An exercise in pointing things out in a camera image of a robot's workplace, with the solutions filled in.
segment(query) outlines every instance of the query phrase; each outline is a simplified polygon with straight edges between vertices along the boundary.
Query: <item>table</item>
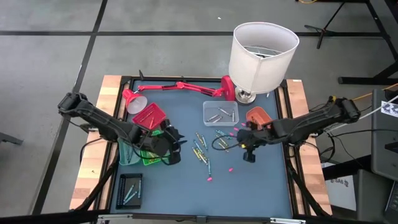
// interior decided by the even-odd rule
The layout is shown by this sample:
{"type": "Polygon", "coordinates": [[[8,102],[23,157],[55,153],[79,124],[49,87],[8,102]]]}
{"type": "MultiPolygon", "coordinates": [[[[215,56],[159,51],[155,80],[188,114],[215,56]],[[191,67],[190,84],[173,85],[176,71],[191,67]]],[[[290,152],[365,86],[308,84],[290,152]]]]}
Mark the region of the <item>table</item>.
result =
{"type": "MultiPolygon", "coordinates": [[[[108,114],[122,118],[125,114],[125,102],[122,99],[120,103],[117,103],[117,98],[123,89],[130,87],[127,83],[130,79],[131,77],[122,77],[116,75],[104,76],[96,106],[108,114]]],[[[151,80],[155,79],[155,77],[149,77],[147,79],[151,80]]],[[[213,81],[217,80],[217,78],[198,79],[213,81]]],[[[281,99],[279,100],[281,116],[288,117],[290,115],[296,117],[308,113],[307,101],[305,99],[301,80],[286,80],[284,84],[285,88],[280,87],[277,91],[275,91],[275,94],[281,99]]],[[[88,141],[98,137],[98,133],[89,133],[88,141]]],[[[315,143],[314,139],[308,139],[307,141],[315,143]]],[[[73,192],[70,208],[79,206],[92,191],[94,186],[97,184],[101,173],[104,172],[110,161],[113,160],[115,151],[116,145],[107,144],[105,141],[98,141],[86,147],[78,173],[78,178],[76,180],[76,186],[73,192]]],[[[292,162],[294,165],[301,164],[301,166],[298,168],[302,170],[301,174],[305,179],[307,188],[312,193],[315,200],[322,206],[322,208],[328,213],[331,213],[326,185],[323,179],[322,168],[318,158],[317,150],[312,146],[304,145],[301,147],[299,152],[299,160],[297,160],[297,158],[293,158],[292,162]]],[[[101,199],[97,200],[96,203],[94,203],[94,205],[92,205],[90,208],[109,209],[110,202],[107,199],[109,199],[111,195],[110,189],[113,188],[113,184],[114,181],[111,181],[110,179],[101,193],[101,199]]],[[[293,202],[293,213],[305,214],[305,212],[307,212],[314,214],[313,211],[308,209],[308,205],[303,202],[298,187],[295,184],[293,187],[292,182],[289,182],[289,197],[293,202]]],[[[155,219],[157,217],[142,216],[140,218],[155,219]]]]}

